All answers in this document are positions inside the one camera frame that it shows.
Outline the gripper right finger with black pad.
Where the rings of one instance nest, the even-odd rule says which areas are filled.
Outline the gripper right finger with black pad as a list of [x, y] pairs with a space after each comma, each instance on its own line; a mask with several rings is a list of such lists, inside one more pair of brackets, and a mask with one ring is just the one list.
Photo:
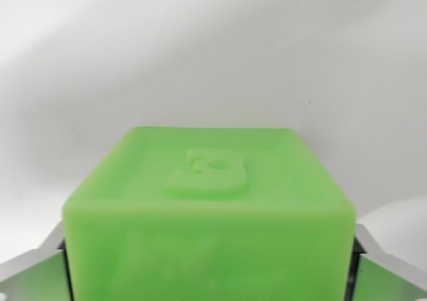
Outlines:
[[385, 253], [368, 229], [358, 224], [356, 239], [363, 248], [355, 277], [354, 300], [425, 300], [426, 272]]

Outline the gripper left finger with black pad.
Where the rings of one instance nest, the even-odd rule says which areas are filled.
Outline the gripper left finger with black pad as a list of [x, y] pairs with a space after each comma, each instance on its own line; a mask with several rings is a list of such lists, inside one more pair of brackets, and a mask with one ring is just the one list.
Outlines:
[[1, 299], [69, 299], [69, 271], [61, 222], [38, 248], [1, 264]]

